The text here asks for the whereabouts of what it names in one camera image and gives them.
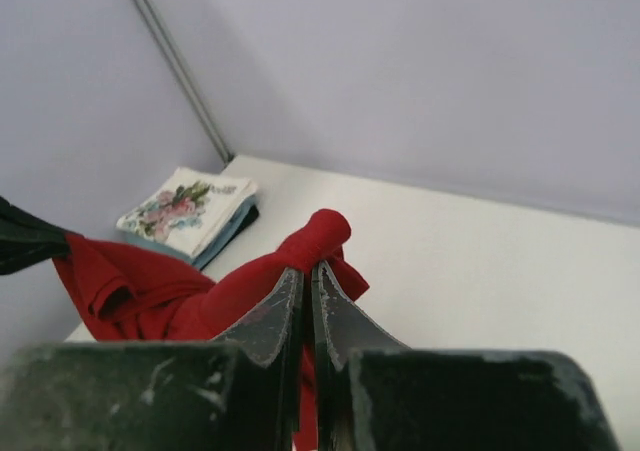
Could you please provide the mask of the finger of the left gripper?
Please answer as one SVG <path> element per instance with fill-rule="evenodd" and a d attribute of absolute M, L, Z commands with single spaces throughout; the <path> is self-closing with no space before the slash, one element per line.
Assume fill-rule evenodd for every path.
<path fill-rule="evenodd" d="M 64 228 L 1 198 L 1 274 L 11 275 L 70 252 Z"/>

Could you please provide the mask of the red t shirt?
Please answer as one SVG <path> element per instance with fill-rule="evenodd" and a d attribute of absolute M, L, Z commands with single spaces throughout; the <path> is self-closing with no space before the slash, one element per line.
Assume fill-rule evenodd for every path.
<path fill-rule="evenodd" d="M 82 321 L 98 341 L 214 338 L 248 313 L 293 268 L 311 276 L 325 261 L 351 300 L 369 285 L 349 263 L 346 218 L 314 212 L 271 253 L 214 281 L 188 264 L 154 251 L 67 234 L 69 247 L 53 266 Z"/>

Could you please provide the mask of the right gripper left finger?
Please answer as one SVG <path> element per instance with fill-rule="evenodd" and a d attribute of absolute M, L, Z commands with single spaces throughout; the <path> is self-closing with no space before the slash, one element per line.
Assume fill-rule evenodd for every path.
<path fill-rule="evenodd" d="M 205 342 L 42 344 L 1 371 L 5 450 L 288 450 L 304 277 Z"/>

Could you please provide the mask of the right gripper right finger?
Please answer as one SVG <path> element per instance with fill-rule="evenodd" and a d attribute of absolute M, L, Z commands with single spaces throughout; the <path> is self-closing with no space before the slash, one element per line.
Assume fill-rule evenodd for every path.
<path fill-rule="evenodd" d="M 551 351 L 419 350 L 327 263 L 311 279 L 322 450 L 615 450 L 588 375 Z"/>

